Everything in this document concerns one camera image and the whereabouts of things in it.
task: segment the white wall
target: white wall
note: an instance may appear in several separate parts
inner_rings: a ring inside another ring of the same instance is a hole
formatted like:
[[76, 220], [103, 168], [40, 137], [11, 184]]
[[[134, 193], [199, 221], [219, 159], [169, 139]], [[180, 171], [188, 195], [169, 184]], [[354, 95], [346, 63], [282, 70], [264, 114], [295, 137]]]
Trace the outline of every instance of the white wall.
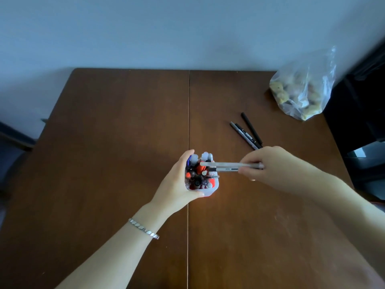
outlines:
[[385, 0], [0, 0], [0, 121], [38, 137], [75, 67], [276, 70], [385, 36]]

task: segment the gray pen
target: gray pen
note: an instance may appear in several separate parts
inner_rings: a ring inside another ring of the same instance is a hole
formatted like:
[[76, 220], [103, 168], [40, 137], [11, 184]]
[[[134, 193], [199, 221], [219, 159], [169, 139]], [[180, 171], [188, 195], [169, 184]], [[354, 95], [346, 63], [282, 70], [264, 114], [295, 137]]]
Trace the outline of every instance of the gray pen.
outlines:
[[258, 150], [258, 149], [259, 149], [257, 146], [255, 146], [255, 145], [253, 144], [252, 141], [250, 141], [249, 138], [247, 138], [247, 137], [245, 136], [245, 134], [243, 134], [243, 132], [242, 132], [240, 129], [237, 128], [237, 126], [236, 126], [233, 122], [230, 122], [230, 126], [232, 126], [233, 129], [234, 129], [235, 131], [237, 131], [237, 133], [238, 133], [239, 135], [241, 135], [241, 137], [242, 137], [247, 143], [249, 143], [249, 145], [250, 145], [254, 150]]

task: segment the silver bracelet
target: silver bracelet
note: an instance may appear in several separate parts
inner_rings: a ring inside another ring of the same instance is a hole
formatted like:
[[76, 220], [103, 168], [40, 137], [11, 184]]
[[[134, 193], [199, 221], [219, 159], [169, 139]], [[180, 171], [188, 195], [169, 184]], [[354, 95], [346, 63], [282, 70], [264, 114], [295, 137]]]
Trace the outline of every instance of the silver bracelet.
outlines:
[[146, 228], [144, 228], [144, 226], [140, 225], [139, 223], [137, 223], [133, 219], [129, 218], [128, 222], [130, 222], [133, 226], [135, 226], [136, 228], [142, 230], [144, 233], [148, 234], [149, 236], [152, 236], [155, 239], [159, 239], [159, 235], [151, 232], [150, 230], [147, 230]]

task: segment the pen holder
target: pen holder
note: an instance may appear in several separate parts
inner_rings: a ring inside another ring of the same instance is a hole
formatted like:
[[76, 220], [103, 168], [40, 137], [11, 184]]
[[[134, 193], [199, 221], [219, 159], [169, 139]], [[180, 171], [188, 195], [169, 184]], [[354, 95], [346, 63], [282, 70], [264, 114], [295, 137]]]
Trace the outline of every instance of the pen holder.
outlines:
[[216, 171], [208, 171], [206, 166], [200, 166], [200, 162], [214, 162], [213, 155], [204, 152], [200, 158], [193, 154], [186, 162], [185, 184], [190, 191], [202, 191], [205, 196], [210, 196], [219, 187], [219, 176]]

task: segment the hand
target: hand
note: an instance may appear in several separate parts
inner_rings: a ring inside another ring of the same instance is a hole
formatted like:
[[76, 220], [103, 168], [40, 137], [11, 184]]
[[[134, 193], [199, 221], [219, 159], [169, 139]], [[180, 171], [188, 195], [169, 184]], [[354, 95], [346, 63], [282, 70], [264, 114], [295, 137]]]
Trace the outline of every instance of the hand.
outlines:
[[192, 154], [194, 150], [189, 150], [180, 157], [151, 200], [152, 204], [165, 209], [169, 215], [179, 211], [190, 201], [204, 196], [201, 191], [189, 191], [184, 183], [186, 161]]
[[263, 147], [247, 154], [242, 163], [262, 162], [263, 170], [239, 168], [239, 173], [275, 189], [305, 195], [320, 178], [327, 175], [315, 166], [290, 154], [281, 147]]

